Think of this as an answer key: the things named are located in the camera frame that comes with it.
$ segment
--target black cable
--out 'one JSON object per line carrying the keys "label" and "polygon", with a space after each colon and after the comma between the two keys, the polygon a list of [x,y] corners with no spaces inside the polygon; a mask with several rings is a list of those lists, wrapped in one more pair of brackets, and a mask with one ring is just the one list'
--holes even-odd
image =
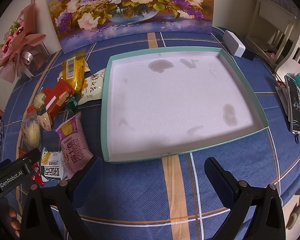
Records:
{"label": "black cable", "polygon": [[270,70],[270,72],[275,75],[283,84],[284,82],[282,81],[282,79],[279,77],[279,75],[272,69],[272,67],[269,65],[269,63],[263,59],[263,57],[256,55],[257,58],[260,58],[264,63],[266,63],[267,68]]}

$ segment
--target yellow snack package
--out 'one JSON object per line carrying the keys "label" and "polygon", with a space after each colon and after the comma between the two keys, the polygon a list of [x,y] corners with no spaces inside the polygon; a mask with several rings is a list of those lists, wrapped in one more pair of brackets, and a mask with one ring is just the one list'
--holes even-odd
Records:
{"label": "yellow snack package", "polygon": [[62,63],[62,78],[72,86],[74,93],[81,95],[84,81],[84,50],[72,55]]}

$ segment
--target screw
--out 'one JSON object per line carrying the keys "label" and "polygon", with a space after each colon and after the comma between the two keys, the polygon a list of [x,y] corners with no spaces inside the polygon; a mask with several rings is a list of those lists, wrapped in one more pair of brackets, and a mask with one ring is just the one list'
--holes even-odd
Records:
{"label": "screw", "polygon": [[269,188],[272,189],[272,190],[277,189],[276,186],[275,186],[275,184],[269,184]]}
{"label": "screw", "polygon": [[248,183],[247,183],[246,181],[244,181],[244,180],[240,180],[240,181],[239,181],[239,185],[240,185],[241,187],[247,187]]}
{"label": "screw", "polygon": [[59,185],[61,187],[64,187],[64,186],[68,185],[68,181],[66,179],[64,179],[64,180],[60,181]]}
{"label": "screw", "polygon": [[31,187],[30,187],[30,189],[31,189],[31,190],[36,190],[36,189],[37,189],[37,187],[38,187],[38,185],[37,185],[37,184],[32,184],[32,185],[31,185]]}

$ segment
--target flower painting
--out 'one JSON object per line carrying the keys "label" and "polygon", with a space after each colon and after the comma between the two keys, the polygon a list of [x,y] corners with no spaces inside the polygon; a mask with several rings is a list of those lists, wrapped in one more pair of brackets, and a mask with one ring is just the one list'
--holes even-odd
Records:
{"label": "flower painting", "polygon": [[213,0],[47,0],[63,51],[148,32],[210,33]]}

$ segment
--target chair backrest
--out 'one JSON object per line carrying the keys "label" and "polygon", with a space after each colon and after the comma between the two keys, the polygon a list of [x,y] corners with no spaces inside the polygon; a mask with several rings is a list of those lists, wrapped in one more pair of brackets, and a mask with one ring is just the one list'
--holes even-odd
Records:
{"label": "chair backrest", "polygon": [[300,19],[298,21],[298,39],[295,39],[293,45],[287,56],[277,65],[275,71],[281,79],[287,73],[298,74],[300,73]]}

